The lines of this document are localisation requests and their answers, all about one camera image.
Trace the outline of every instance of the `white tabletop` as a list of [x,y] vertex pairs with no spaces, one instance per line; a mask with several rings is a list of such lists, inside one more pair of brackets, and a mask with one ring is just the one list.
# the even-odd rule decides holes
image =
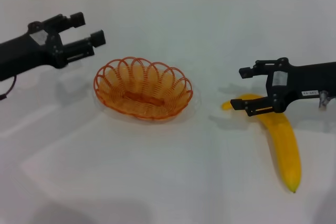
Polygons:
[[[238,73],[257,59],[335,61],[334,0],[0,0],[0,41],[76,12],[87,25],[64,41],[103,29],[107,44],[63,70],[19,75],[0,102],[1,224],[336,222],[334,102],[286,111],[302,162],[296,194],[278,179],[260,124],[220,109],[266,93],[265,77]],[[180,68],[194,85],[188,108],[163,124],[104,110],[93,78],[127,56]]]

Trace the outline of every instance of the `orange wire basket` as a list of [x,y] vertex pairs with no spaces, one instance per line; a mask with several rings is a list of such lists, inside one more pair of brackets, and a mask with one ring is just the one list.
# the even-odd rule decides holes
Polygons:
[[134,57],[107,63],[93,86],[107,107],[146,120],[178,115],[193,96],[190,81],[179,69]]

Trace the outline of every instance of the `white label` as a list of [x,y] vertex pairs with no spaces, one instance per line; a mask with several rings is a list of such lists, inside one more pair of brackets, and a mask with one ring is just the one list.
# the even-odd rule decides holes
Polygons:
[[318,90],[309,90],[309,91],[302,91],[302,95],[304,97],[307,97],[309,95],[319,95],[319,91]]
[[287,86],[288,73],[283,71],[275,71],[273,75],[272,86]]
[[38,43],[40,46],[43,46],[46,44],[46,40],[48,38],[48,33],[44,30],[38,31],[34,34],[30,35],[33,40]]

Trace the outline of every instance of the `yellow banana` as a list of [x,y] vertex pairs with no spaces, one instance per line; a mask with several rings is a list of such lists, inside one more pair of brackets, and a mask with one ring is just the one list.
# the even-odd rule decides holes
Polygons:
[[[261,98],[255,94],[244,94],[238,99],[252,100]],[[225,102],[223,110],[232,109],[231,103]],[[292,127],[283,113],[267,113],[256,117],[268,129],[273,139],[281,178],[287,188],[296,192],[301,181],[301,162],[298,145]]]

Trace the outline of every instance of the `black cable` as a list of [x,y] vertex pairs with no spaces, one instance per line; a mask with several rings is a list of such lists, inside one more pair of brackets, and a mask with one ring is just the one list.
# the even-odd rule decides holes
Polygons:
[[0,101],[1,101],[1,100],[4,100],[4,99],[7,98],[8,94],[9,94],[9,93],[12,91],[12,89],[14,88],[15,83],[16,83],[16,76],[14,76],[13,83],[12,83],[11,87],[7,90],[7,92],[4,93],[4,94],[0,94]]

